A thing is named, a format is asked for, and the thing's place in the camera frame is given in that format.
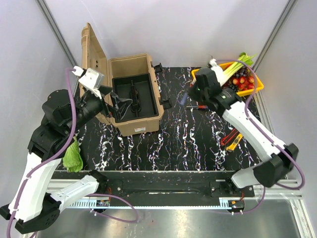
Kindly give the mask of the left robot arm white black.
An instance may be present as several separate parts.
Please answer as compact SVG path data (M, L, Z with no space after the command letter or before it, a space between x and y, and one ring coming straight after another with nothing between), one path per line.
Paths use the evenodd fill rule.
M19 189L12 202L0 209L8 226L21 234L35 236L47 229L65 208L83 197L107 196L108 179L97 171L60 191L47 192L57 166L74 142L75 131L98 114L121 119L132 104L131 99L122 99L111 87L103 86L104 76L91 68L75 66L66 72L78 76L84 87L81 103L75 103L71 88L49 94L42 105L44 117L28 145Z

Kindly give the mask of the tan plastic tool box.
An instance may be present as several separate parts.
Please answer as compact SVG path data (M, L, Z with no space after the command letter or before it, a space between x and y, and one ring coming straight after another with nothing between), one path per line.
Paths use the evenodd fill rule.
M161 65L153 66L149 54L107 59L90 23L82 30L81 45L82 67L103 74L102 86L132 101L124 108L125 115L99 113L97 119L118 128L122 136L158 131L164 108L155 73L162 70Z

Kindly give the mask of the yellow utility knife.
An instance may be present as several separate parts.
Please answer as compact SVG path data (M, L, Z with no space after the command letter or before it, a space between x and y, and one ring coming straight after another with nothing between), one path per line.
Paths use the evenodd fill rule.
M237 147L237 145L239 144L239 142L242 140L242 138L243 138L243 135L239 133L234 139L234 141L228 147L226 147L226 151L229 153L233 152L235 148Z

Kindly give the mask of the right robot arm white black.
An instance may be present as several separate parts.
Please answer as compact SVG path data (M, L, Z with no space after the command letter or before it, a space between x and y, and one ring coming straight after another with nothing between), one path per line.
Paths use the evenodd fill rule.
M234 173L231 181L225 184L226 192L237 196L247 186L277 185L294 168L298 147L278 139L248 110L247 104L234 90L222 88L226 82L225 74L216 59L211 59L194 75L188 96L216 112L242 133L261 160L258 165Z

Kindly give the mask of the small blue red screwdriver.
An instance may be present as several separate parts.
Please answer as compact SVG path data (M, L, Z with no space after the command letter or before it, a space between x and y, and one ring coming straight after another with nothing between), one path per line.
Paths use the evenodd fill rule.
M198 110L206 110L208 109L205 105L198 105L198 106L186 106L186 109L198 109Z

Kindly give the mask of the black tool box tray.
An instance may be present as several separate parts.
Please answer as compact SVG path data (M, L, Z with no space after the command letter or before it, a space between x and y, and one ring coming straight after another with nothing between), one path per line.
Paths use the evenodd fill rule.
M148 73L113 78L112 86L120 98L133 100L124 118L115 119L117 123L151 118L159 114L151 77Z

